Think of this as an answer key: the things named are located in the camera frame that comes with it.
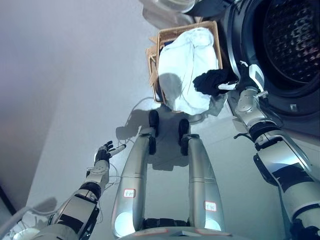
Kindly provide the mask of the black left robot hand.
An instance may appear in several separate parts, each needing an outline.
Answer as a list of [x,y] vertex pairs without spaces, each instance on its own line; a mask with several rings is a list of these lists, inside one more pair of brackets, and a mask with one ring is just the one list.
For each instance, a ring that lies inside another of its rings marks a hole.
[[110,159],[119,154],[121,151],[123,151],[127,147],[126,144],[121,144],[117,147],[114,147],[113,141],[110,140],[101,147],[99,147],[95,158],[94,158],[94,164],[97,164],[99,161],[106,161],[108,164],[110,163]]

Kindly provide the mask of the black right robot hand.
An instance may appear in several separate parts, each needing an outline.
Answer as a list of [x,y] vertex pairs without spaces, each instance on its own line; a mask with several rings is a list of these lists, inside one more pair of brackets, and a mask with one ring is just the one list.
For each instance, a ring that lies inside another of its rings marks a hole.
[[232,91],[238,90],[240,92],[253,88],[258,93],[265,91],[265,78],[262,70],[257,64],[248,65],[245,61],[240,61],[240,78],[237,81],[228,83],[220,83],[217,85],[218,90]]

